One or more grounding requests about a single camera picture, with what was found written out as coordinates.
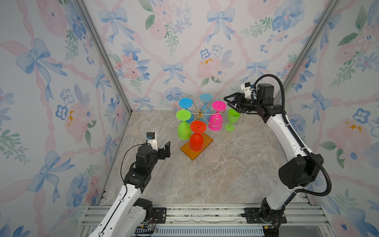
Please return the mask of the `green wine glass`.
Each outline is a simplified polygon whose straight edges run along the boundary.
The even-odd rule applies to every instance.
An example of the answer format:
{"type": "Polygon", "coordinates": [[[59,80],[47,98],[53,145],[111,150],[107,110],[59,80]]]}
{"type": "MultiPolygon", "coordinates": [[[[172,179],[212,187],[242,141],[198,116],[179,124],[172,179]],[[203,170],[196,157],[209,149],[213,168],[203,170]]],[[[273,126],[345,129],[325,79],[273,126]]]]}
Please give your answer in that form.
{"type": "Polygon", "coordinates": [[[235,130],[234,124],[239,120],[240,113],[234,109],[229,109],[228,111],[228,124],[225,125],[226,131],[232,132],[235,130]]]}
{"type": "Polygon", "coordinates": [[[186,109],[179,110],[176,113],[176,118],[180,120],[180,124],[178,126],[178,137],[181,140],[189,140],[192,134],[189,123],[187,122],[191,118],[190,111],[186,109]]]}

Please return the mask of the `pink wine glass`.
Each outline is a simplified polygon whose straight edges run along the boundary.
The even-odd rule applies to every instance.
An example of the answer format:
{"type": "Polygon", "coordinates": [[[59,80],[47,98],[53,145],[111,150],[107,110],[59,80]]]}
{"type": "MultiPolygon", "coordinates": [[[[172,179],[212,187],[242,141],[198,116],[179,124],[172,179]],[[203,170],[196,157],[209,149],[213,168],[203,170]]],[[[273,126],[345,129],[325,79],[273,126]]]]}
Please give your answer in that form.
{"type": "Polygon", "coordinates": [[[208,127],[212,131],[219,131],[222,129],[223,117],[222,113],[226,109],[226,104],[222,101],[216,101],[212,104],[212,108],[216,111],[209,119],[208,127]]]}

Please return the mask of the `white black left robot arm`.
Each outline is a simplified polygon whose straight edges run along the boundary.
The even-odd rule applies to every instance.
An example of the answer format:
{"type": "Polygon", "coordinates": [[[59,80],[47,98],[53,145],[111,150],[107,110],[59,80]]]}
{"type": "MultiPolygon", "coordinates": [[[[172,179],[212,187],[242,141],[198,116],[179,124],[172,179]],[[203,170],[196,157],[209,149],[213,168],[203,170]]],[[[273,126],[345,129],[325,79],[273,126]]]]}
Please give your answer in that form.
{"type": "Polygon", "coordinates": [[[153,148],[152,142],[139,144],[136,161],[123,178],[117,199],[91,237],[132,237],[137,227],[153,219],[153,204],[141,198],[152,177],[158,160],[171,156],[170,142],[163,148],[153,148]]]}

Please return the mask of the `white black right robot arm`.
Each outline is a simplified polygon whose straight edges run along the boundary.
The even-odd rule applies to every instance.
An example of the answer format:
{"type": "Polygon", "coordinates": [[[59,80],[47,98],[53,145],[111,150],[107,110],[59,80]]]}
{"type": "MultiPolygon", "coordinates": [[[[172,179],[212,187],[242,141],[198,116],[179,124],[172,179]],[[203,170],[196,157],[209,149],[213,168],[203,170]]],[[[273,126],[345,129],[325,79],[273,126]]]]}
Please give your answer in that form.
{"type": "Polygon", "coordinates": [[[226,96],[224,101],[238,113],[259,115],[279,140],[287,160],[278,171],[280,182],[263,199],[260,209],[245,210],[242,216],[247,221],[262,222],[265,236],[277,237],[285,220],[286,206],[301,189],[316,179],[320,168],[310,158],[312,152],[305,152],[307,147],[288,121],[282,106],[274,103],[273,86],[258,84],[253,87],[245,83],[242,88],[243,93],[226,96]]]}

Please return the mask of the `blue wine glass right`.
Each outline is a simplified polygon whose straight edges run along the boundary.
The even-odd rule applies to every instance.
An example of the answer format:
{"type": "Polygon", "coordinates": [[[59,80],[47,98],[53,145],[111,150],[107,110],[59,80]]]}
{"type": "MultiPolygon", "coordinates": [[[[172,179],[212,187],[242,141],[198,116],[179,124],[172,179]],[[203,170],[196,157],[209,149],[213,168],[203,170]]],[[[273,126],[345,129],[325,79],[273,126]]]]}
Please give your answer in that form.
{"type": "Polygon", "coordinates": [[[213,103],[213,96],[210,94],[202,94],[200,99],[203,101],[203,106],[200,109],[201,118],[200,120],[205,124],[208,124],[210,117],[212,115],[211,104],[213,103]]]}

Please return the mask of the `blue wine glass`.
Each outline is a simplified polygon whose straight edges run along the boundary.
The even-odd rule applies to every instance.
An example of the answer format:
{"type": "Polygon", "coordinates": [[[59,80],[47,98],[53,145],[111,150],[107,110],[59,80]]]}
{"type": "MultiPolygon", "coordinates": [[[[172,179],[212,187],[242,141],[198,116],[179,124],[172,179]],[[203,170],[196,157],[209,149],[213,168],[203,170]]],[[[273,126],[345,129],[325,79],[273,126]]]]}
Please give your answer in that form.
{"type": "Polygon", "coordinates": [[[211,104],[213,103],[213,96],[210,94],[202,94],[200,99],[203,101],[203,106],[200,109],[201,118],[200,120],[205,124],[208,124],[210,117],[212,115],[211,104]]]}
{"type": "MultiPolygon", "coordinates": [[[[182,109],[185,109],[190,112],[189,108],[193,106],[193,101],[189,98],[183,98],[179,101],[179,106],[182,109]]],[[[187,120],[187,123],[191,123],[194,120],[193,114],[190,114],[190,118],[187,120]]]]}

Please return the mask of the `red wine glass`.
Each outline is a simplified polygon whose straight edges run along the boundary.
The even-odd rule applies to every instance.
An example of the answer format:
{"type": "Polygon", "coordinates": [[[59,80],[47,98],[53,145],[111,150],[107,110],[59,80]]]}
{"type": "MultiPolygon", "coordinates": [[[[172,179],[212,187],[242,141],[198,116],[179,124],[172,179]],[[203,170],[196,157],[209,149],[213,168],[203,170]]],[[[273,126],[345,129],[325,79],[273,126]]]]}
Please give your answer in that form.
{"type": "Polygon", "coordinates": [[[203,149],[204,138],[202,134],[206,131],[206,124],[196,120],[191,123],[190,128],[193,134],[189,139],[189,148],[194,152],[199,152],[203,149]]]}

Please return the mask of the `blue wine glass left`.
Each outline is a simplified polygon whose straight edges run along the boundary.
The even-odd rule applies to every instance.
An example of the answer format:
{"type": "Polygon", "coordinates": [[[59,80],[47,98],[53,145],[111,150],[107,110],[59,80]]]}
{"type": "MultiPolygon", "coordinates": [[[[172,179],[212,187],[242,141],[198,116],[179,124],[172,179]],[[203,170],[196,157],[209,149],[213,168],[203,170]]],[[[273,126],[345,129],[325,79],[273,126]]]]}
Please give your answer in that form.
{"type": "MultiPolygon", "coordinates": [[[[193,106],[193,101],[189,98],[183,98],[179,101],[179,106],[182,109],[185,109],[190,112],[189,108],[193,106]]],[[[187,120],[187,123],[191,123],[194,120],[193,114],[190,114],[190,118],[187,120]]]]}

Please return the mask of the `aluminium corner post right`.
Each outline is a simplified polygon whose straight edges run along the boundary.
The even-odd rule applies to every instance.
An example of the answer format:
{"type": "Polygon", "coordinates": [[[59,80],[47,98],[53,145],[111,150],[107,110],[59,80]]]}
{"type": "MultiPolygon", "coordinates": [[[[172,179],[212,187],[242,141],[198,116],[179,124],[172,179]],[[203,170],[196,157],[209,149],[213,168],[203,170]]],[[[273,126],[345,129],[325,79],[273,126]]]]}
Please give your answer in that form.
{"type": "Polygon", "coordinates": [[[314,57],[317,53],[314,41],[319,38],[324,30],[324,25],[329,21],[328,14],[332,12],[329,8],[336,4],[337,1],[285,1],[276,9],[271,28],[278,32],[280,40],[286,38],[288,31],[294,30],[304,18],[308,19],[313,16],[314,19],[313,24],[301,36],[293,38],[271,60],[272,63],[280,58],[291,44],[302,43],[302,48],[298,49],[298,53],[293,54],[288,65],[278,70],[277,74],[269,76],[274,82],[277,82],[279,88],[278,96],[272,99],[270,104],[270,113],[273,116],[276,114],[284,116],[286,114],[285,90],[289,88],[290,84],[294,84],[297,91],[302,87],[307,77],[313,77],[313,74],[308,71],[308,67],[317,62],[314,57]]]}

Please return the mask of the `aluminium corner post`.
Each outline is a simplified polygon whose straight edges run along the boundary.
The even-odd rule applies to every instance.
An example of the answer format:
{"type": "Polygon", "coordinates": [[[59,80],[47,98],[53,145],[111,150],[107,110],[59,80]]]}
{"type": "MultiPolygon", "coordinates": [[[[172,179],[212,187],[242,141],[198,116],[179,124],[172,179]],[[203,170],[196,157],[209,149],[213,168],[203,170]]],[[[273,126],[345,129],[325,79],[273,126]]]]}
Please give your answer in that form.
{"type": "Polygon", "coordinates": [[[301,36],[293,38],[271,60],[272,63],[280,58],[291,44],[302,43],[302,48],[298,49],[298,53],[293,54],[288,65],[278,70],[277,74],[269,76],[274,82],[277,82],[279,88],[278,96],[272,99],[270,104],[270,113],[273,116],[276,114],[284,116],[286,114],[285,90],[289,88],[290,84],[294,84],[297,91],[302,87],[307,77],[313,77],[313,74],[308,71],[308,67],[317,62],[314,57],[317,53],[314,41],[319,38],[324,30],[324,25],[329,21],[328,14],[332,12],[329,8],[336,4],[337,1],[285,1],[276,9],[271,28],[278,32],[280,40],[286,38],[288,31],[294,30],[304,18],[308,19],[313,16],[314,19],[313,24],[301,36]]]}
{"type": "Polygon", "coordinates": [[[99,35],[95,25],[94,25],[92,17],[90,16],[90,13],[88,12],[88,8],[85,4],[85,1],[74,0],[73,3],[79,12],[79,15],[83,19],[83,23],[84,23],[85,27],[87,28],[89,35],[91,36],[91,38],[93,40],[94,46],[100,55],[101,61],[103,62],[107,72],[110,75],[111,81],[113,82],[115,89],[120,96],[121,102],[125,106],[127,113],[129,115],[131,115],[132,109],[131,109],[128,101],[127,101],[127,98],[126,98],[126,95],[122,89],[121,83],[115,74],[115,70],[114,70],[113,66],[111,65],[111,61],[107,55],[107,52],[106,52],[106,49],[104,47],[104,44],[102,43],[101,37],[100,37],[100,35],[99,35]]]}

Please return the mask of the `aluminium corner post left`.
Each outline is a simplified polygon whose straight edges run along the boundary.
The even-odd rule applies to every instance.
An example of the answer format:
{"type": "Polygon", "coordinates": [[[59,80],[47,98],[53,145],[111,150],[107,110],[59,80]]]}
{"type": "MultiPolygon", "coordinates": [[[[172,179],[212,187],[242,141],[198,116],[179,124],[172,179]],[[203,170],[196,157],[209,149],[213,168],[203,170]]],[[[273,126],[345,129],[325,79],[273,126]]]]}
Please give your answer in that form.
{"type": "Polygon", "coordinates": [[[115,89],[120,96],[121,102],[125,106],[127,113],[129,115],[131,115],[132,109],[131,109],[128,101],[127,101],[127,98],[126,98],[126,95],[122,89],[121,83],[115,74],[115,70],[114,70],[113,66],[111,65],[111,61],[107,55],[107,52],[106,52],[106,49],[104,47],[104,44],[102,43],[101,37],[100,37],[100,35],[99,35],[95,25],[94,25],[92,17],[90,16],[90,13],[88,12],[88,8],[85,4],[85,1],[74,0],[73,3],[79,12],[79,15],[83,19],[83,23],[84,23],[85,27],[87,28],[89,35],[91,36],[91,38],[93,40],[94,46],[100,55],[101,61],[103,62],[107,72],[110,75],[111,81],[113,82],[115,89]]]}

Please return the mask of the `aluminium rail base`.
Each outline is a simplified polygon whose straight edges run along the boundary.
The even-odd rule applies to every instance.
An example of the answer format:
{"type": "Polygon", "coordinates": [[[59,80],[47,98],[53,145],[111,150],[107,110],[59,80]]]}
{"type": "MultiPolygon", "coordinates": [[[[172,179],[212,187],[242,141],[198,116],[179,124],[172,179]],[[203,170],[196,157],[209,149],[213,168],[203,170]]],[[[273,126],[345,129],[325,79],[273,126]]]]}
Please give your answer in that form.
{"type": "MultiPolygon", "coordinates": [[[[251,215],[258,211],[257,204],[157,205],[153,223],[135,235],[148,237],[155,227],[154,237],[263,237],[267,223],[251,215]]],[[[308,202],[289,204],[282,219],[282,237],[334,236],[322,208],[308,202]]]]}

